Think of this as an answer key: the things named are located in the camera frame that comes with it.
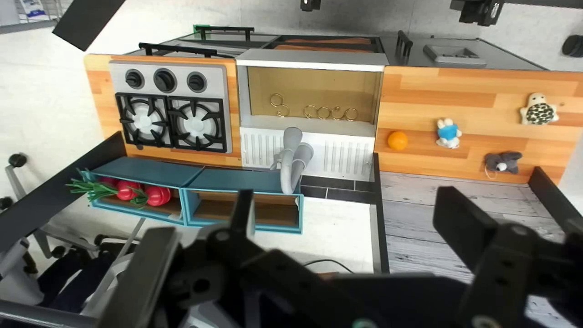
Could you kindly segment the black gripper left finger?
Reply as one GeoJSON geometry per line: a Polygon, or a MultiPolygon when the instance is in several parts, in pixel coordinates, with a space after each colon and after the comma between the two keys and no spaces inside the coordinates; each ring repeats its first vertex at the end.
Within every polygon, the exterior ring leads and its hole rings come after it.
{"type": "Polygon", "coordinates": [[[476,273],[498,234],[515,234],[511,223],[500,223],[454,185],[440,185],[434,205],[434,227],[476,273]]]}

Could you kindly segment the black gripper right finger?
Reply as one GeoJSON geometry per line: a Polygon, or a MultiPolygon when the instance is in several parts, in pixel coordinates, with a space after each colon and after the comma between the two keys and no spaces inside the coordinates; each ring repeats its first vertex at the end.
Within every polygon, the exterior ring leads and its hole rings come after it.
{"type": "Polygon", "coordinates": [[[529,187],[567,234],[583,234],[583,214],[544,167],[535,167],[529,187]]]}

